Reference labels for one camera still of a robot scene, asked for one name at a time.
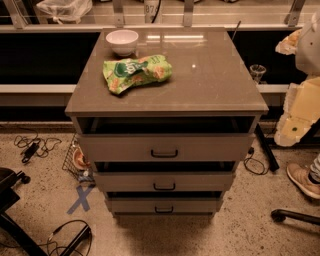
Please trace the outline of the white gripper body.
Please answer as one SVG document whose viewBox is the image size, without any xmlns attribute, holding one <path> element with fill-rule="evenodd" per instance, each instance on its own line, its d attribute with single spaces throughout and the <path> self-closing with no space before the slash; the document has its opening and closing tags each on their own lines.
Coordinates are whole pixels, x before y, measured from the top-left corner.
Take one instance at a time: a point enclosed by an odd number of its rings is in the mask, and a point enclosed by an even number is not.
<svg viewBox="0 0 320 256">
<path fill-rule="evenodd" d="M 312 77 L 300 85 L 292 83 L 286 93 L 274 135 L 282 147 L 298 143 L 320 118 L 320 77 Z"/>
</svg>

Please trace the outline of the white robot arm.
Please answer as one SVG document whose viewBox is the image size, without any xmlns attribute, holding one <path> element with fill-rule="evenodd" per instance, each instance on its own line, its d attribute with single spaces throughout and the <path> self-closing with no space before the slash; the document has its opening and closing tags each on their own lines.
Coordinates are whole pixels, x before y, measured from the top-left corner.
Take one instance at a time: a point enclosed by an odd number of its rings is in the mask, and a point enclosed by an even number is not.
<svg viewBox="0 0 320 256">
<path fill-rule="evenodd" d="M 300 85 L 291 83 L 276 125 L 274 141 L 291 147 L 298 143 L 320 118 L 320 11 L 297 32 L 280 42 L 276 51 L 295 54 L 296 68 L 307 75 Z"/>
</svg>

